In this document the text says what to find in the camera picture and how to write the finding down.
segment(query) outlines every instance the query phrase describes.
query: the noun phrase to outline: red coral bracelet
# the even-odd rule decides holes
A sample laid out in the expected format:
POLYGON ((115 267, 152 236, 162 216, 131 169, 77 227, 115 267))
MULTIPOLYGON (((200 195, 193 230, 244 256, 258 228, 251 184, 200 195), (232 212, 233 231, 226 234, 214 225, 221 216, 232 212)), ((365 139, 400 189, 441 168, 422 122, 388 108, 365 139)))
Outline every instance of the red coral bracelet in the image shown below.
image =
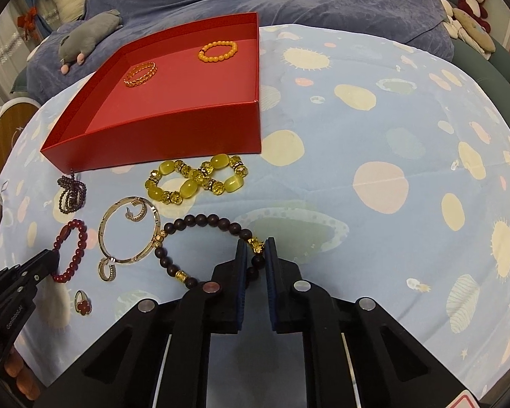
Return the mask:
POLYGON ((66 283, 75 274, 75 271, 79 267, 79 263, 82 261, 83 255, 85 254, 85 248, 87 247, 87 226, 83 221, 80 221, 79 219, 72 219, 68 224, 66 224, 58 236, 56 237, 56 241, 53 244, 53 251, 58 253, 60 250, 61 245, 65 240, 68 239, 68 236, 70 236, 70 233, 72 232, 72 229, 77 228, 79 230, 79 241, 78 241, 78 247, 75 250, 75 255, 72 256, 72 261, 66 271, 61 274, 53 274, 51 277, 55 282, 58 283, 66 283))

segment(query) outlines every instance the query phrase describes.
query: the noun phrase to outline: red box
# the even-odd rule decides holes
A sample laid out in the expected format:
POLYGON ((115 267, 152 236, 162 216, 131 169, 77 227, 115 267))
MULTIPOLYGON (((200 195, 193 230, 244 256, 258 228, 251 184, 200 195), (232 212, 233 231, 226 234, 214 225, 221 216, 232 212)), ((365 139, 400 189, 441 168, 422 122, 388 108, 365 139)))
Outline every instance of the red box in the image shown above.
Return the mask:
POLYGON ((123 46, 74 97, 41 149, 64 173, 260 151, 256 12, 194 21, 123 46), (238 52, 200 61, 200 48, 218 40, 237 42, 238 52), (148 61, 155 75, 127 87, 126 73, 148 61))

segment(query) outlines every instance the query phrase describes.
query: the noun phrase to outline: bed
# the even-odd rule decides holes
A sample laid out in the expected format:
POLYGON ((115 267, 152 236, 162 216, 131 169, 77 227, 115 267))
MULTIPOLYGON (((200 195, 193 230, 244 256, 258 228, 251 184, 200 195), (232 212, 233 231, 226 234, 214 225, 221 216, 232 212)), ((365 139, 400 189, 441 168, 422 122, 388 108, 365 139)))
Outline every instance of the bed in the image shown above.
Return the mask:
POLYGON ((98 45, 83 66, 60 73, 58 45, 82 21, 53 32, 28 63, 30 96, 46 102, 75 81, 94 72, 120 46, 178 24, 228 13, 256 11, 260 24, 297 23, 380 36, 426 50, 451 61, 453 44, 441 26, 446 15, 439 0, 86 0, 85 19, 110 9, 124 28, 98 45))
MULTIPOLYGON (((484 395, 510 368, 510 129, 499 111, 466 73, 410 46, 300 25, 260 35, 263 150, 243 156, 245 186, 159 205, 162 219, 217 213, 260 238, 274 236, 304 278, 341 299, 373 297, 484 395)), ((140 299, 164 302, 184 292, 153 256, 119 267, 112 283, 97 274, 104 212, 122 197, 146 196, 144 180, 158 163, 84 172, 85 207, 58 211, 61 173, 39 149, 88 78, 45 103, 0 176, 0 269, 50 248, 73 217, 89 228, 75 278, 41 285, 16 342, 45 384, 140 299), (73 309, 78 289, 92 300, 89 317, 73 309)), ((166 187, 181 182, 171 177, 166 187)), ((126 255, 151 232, 149 221, 120 213, 108 226, 108 249, 126 255)), ((174 261, 201 279, 234 252, 234 240, 208 229, 167 244, 174 261)), ((62 250, 72 247, 67 241, 62 250)), ((283 399, 305 406, 302 339, 271 333, 265 300, 263 278, 247 291, 241 334, 212 338, 209 407, 283 399)))

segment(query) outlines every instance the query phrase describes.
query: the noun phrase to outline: dark wooden bead bracelet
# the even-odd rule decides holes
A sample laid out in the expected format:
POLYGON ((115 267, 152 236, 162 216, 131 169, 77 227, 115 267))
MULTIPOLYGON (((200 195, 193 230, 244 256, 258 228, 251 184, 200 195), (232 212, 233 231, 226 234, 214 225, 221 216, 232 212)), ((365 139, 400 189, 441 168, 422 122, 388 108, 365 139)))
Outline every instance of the dark wooden bead bracelet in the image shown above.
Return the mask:
MULTIPOLYGON (((186 215, 185 218, 176 219, 174 222, 167 222, 164 224, 163 230, 166 236, 174 234, 176 231, 183 231, 187 227, 218 227, 223 232, 229 232, 233 236, 238 236, 240 239, 246 241, 253 252, 254 256, 251 258, 251 266, 246 271, 246 288, 249 283, 255 281, 259 277, 259 270, 264 268, 265 259, 262 255, 264 244, 257 238, 253 237, 250 230, 242 228, 237 222, 231 223, 227 218, 219 218, 218 215, 186 215)), ((158 258, 161 267, 166 269, 167 274, 171 277, 175 277, 180 282, 184 283, 189 289, 195 288, 199 281, 198 279, 189 276, 177 265, 174 264, 172 259, 168 256, 168 250, 164 247, 155 248, 155 256, 158 258)))

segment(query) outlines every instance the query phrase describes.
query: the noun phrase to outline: metal screw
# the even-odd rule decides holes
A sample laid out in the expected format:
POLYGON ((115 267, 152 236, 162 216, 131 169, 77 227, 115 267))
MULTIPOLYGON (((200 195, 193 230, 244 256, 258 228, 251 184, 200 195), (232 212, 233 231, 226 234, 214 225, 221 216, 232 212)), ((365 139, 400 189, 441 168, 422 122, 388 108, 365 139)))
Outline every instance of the metal screw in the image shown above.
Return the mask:
POLYGON ((306 280, 297 280, 294 284, 293 284, 293 287, 295 287, 295 290, 297 291, 302 291, 302 292, 305 292, 305 291, 309 291, 310 288, 311 288, 311 284, 309 282, 307 282, 306 280))
POLYGON ((221 289, 221 286, 217 282, 206 282, 202 286, 202 289, 206 293, 217 293, 221 289))
POLYGON ((359 299, 359 307, 363 310, 370 311, 376 308, 376 302, 369 297, 363 297, 362 299, 359 299))
POLYGON ((151 299, 144 299, 138 304, 138 310, 140 310, 142 313, 149 313, 154 308, 155 302, 153 302, 151 299))

